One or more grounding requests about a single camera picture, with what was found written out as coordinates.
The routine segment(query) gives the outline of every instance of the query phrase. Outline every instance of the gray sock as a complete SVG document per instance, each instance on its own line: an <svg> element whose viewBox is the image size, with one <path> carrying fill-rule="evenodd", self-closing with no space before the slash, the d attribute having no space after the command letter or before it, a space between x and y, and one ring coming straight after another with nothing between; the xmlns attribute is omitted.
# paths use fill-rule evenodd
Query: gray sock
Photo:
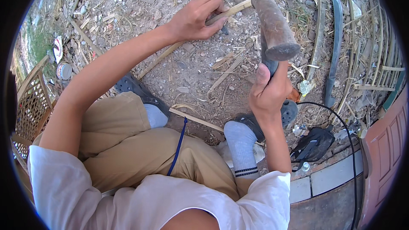
<svg viewBox="0 0 409 230"><path fill-rule="evenodd" d="M149 124L151 128L163 127L168 122L168 118L162 111L155 105L144 104L146 113L148 114Z"/></svg>
<svg viewBox="0 0 409 230"><path fill-rule="evenodd" d="M241 122L228 121L224 127L226 141L232 153L235 177L256 179L260 175L254 159L254 132Z"/></svg>

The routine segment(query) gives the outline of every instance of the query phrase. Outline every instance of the right hand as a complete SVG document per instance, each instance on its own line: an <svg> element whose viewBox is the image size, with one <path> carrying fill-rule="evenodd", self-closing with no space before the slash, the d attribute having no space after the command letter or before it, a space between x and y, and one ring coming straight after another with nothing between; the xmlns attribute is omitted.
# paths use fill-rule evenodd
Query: right hand
<svg viewBox="0 0 409 230"><path fill-rule="evenodd" d="M270 71L263 63L258 65L256 82L250 90L249 104L261 125L280 123L281 106L292 91L287 77L288 61L279 62L278 68L270 80Z"/></svg>
<svg viewBox="0 0 409 230"><path fill-rule="evenodd" d="M191 0L166 25L171 29L177 42L209 39L223 28L228 17L222 17L209 26L205 25L206 20L213 13L219 14L228 9L223 0Z"/></svg>

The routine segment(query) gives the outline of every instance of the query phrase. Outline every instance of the dirt ground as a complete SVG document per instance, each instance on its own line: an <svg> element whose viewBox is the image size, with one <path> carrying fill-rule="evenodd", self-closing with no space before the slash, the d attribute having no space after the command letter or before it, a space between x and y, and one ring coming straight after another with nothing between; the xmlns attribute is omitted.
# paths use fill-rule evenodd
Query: dirt ground
<svg viewBox="0 0 409 230"><path fill-rule="evenodd" d="M74 69L73 76L78 73L87 63L94 60L97 55L83 41L80 35L74 30L65 17L65 11L71 10L73 0L34 0L27 18L23 23L20 36L16 44L16 50L20 51L19 57L27 69L35 64L30 60L30 41L25 35L28 26L34 26L33 20L37 15L41 16L36 25L37 33L46 33L51 40L62 35L64 57L63 60L69 62ZM154 3L146 3L141 0L80 0L75 11L79 12L86 6L86 13L75 14L74 21L83 25L85 34L103 52L110 48L129 40L153 28L169 22L172 16L180 10L190 0L155 0ZM310 62L314 49L315 30L317 28L318 10L316 4L311 4L312 0L275 0L282 9L284 16L289 21L289 26L295 33L296 41L301 44L301 52L292 60L296 67L300 67ZM325 0L325 29L321 58L318 69L315 70L314 82L316 87L304 98L304 101L323 103L325 80L328 76L334 40L334 18L331 0ZM344 4L344 23L350 22L347 0L341 0ZM370 11L369 0L354 0L363 13ZM225 0L229 6L236 3L233 0ZM228 35L219 31L207 41L191 41L188 44L176 49L173 53L156 65L142 79L146 87L156 96L163 99L168 105L175 105L178 110L202 120L208 121L218 126L223 126L229 119L234 118L239 113L250 112L248 106L248 93L254 80L254 74L261 61L260 56L260 28L258 17L254 11L252 14L244 16L242 12L236 13L226 24ZM115 14L113 18L104 20L110 14ZM357 23L355 33L357 39L366 40L371 37L371 20L368 14L363 14ZM333 89L335 99L334 108L338 105L344 94L348 77L349 63L353 44L351 42L351 25L344 29L344 39L341 45L341 54L336 72L336 87ZM81 46L85 53L86 60L82 57L78 46ZM156 59L165 49L148 57L146 60L135 66L132 73L138 76L154 59ZM233 57L227 60L220 68L212 69L216 59L232 52ZM234 60L243 57L233 73L209 95L207 92L213 83L225 72ZM359 78L365 75L365 67L359 69ZM308 74L309 67L302 69L304 76ZM68 82L61 82L56 76L47 76L50 79L49 87L51 92L58 97ZM289 78L295 89L299 90L298 84L303 77L298 72L289 74ZM186 87L189 92L181 93L179 87ZM353 93L347 97L347 102L353 109L356 101L362 93ZM116 92L110 90L109 94L115 96ZM364 118L370 112L370 120L377 119L377 105L385 99L385 92L372 92L372 104L358 107L351 113L348 107L344 106L340 115L344 119L350 119L350 123L356 122L359 118ZM314 126L325 126L330 123L330 113L314 105L304 105L300 107L299 115L291 126L285 129L289 147L294 148L297 140L292 128L294 125L305 125L306 128ZM183 119L172 115L168 126L181 130ZM335 122L334 133L343 129L340 122ZM219 143L223 139L211 128L189 121L186 132L188 135L201 138L210 145Z"/></svg>

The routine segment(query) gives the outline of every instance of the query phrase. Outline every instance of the hammer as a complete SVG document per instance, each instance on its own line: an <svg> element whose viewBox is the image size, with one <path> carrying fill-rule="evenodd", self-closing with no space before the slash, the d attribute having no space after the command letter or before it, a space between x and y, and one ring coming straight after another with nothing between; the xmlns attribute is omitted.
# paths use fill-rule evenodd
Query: hammer
<svg viewBox="0 0 409 230"><path fill-rule="evenodd" d="M270 70L271 77L278 62L297 55L301 46L294 36L283 13L274 0L252 0L261 23L261 62Z"/></svg>

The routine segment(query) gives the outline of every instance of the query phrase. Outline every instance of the black cable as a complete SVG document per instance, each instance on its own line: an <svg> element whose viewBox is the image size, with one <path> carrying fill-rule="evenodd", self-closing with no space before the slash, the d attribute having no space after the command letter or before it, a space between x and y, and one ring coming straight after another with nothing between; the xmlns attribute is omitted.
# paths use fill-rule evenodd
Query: black cable
<svg viewBox="0 0 409 230"><path fill-rule="evenodd" d="M352 162L353 162L353 171L354 171L355 210L354 210L354 217L352 219L352 225L351 225L351 230L353 230L354 225L355 225L355 221L356 221L356 217L357 217L357 212L358 212L358 191L357 191L357 172L356 172L356 169L355 169L355 151L354 151L354 145L352 144L351 135L349 134L349 131L348 131L348 127L347 127L346 123L341 119L341 117L337 113L335 113L334 110L330 109L329 107L327 107L325 105L321 105L321 104L315 103L315 102L307 102L307 101L297 103L297 105L301 105L301 104L313 104L313 105L321 106L323 108L326 108L326 109L330 110L336 117L338 117L338 119L344 125L346 133L348 134L349 142L351 143L350 147L352 149Z"/></svg>

